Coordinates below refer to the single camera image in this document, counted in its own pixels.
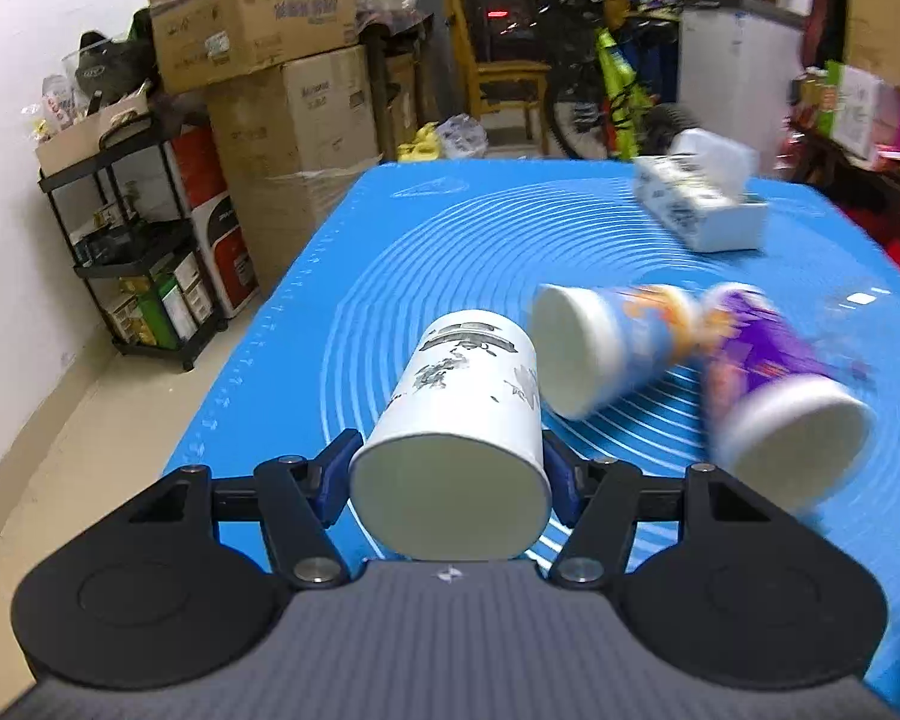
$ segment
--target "bicycle wheel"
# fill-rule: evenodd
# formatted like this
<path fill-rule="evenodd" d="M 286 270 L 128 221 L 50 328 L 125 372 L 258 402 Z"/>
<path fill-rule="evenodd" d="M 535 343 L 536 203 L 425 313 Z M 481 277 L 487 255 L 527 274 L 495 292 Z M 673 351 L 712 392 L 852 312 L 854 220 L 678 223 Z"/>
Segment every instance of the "bicycle wheel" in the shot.
<path fill-rule="evenodd" d="M 594 64 L 551 71 L 543 107 L 550 132 L 570 159 L 610 159 L 607 93 Z"/>
<path fill-rule="evenodd" d="M 669 151 L 670 143 L 684 129 L 699 127 L 700 123 L 689 108 L 677 103 L 660 103 L 643 116 L 643 145 L 641 154 L 658 155 Z"/>

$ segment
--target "white paper cup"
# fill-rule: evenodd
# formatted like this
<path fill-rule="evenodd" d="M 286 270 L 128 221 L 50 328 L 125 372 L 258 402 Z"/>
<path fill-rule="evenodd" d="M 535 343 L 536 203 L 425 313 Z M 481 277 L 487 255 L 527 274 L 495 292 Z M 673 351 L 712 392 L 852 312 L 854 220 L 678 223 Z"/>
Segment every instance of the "white paper cup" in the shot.
<path fill-rule="evenodd" d="M 540 287 L 530 309 L 540 394 L 560 416 L 582 419 L 685 359 L 698 306 L 679 287 Z"/>
<path fill-rule="evenodd" d="M 759 289 L 728 283 L 704 296 L 701 352 L 713 461 L 788 512 L 852 468 L 871 412 Z"/>
<path fill-rule="evenodd" d="M 431 324 L 367 443 L 350 495 L 372 536 L 420 560 L 519 555 L 550 516 L 536 355 L 499 314 Z"/>

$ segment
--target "stacked cardboard boxes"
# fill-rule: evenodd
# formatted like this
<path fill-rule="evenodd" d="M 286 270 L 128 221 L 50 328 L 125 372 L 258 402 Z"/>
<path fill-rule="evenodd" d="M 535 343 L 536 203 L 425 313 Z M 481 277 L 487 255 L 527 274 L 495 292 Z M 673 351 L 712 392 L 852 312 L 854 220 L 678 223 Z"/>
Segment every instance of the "stacked cardboard boxes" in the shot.
<path fill-rule="evenodd" d="M 377 157 L 353 0 L 151 0 L 171 92 L 202 88 L 223 175 L 269 293 Z"/>
<path fill-rule="evenodd" d="M 208 88 L 205 99 L 244 239 L 269 293 L 376 163 L 364 50 L 232 79 Z"/>

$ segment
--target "metal bolt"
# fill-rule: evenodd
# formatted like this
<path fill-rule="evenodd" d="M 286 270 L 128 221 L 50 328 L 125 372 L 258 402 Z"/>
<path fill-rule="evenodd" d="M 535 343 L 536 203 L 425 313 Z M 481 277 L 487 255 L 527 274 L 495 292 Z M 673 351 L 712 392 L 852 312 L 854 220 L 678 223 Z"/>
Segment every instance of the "metal bolt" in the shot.
<path fill-rule="evenodd" d="M 330 557 L 305 557 L 293 567 L 293 574 L 307 584 L 327 584 L 340 576 L 341 565 Z"/>
<path fill-rule="evenodd" d="M 559 568 L 560 576 L 574 584 L 588 584 L 597 581 L 604 574 L 604 567 L 592 557 L 567 557 Z"/>

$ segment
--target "wooden chair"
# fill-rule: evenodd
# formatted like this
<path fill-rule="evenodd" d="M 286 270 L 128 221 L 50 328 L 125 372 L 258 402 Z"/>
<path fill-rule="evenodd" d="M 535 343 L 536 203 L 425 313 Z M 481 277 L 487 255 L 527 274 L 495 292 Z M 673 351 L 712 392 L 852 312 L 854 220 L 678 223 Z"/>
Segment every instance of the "wooden chair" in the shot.
<path fill-rule="evenodd" d="M 543 98 L 547 91 L 546 76 L 550 67 L 543 62 L 529 60 L 478 62 L 473 52 L 473 44 L 470 42 L 470 30 L 466 24 L 466 15 L 463 13 L 463 1 L 443 0 L 443 7 L 450 25 L 454 57 L 457 60 L 463 90 L 466 93 L 468 114 L 474 119 L 480 119 L 484 114 L 496 113 L 503 108 L 522 108 L 527 139 L 533 140 L 530 110 L 535 108 L 540 124 L 540 152 L 544 155 L 550 153 L 547 118 L 543 112 Z M 533 84 L 535 89 L 533 100 L 491 101 L 482 90 L 482 86 L 485 84 L 514 81 Z"/>

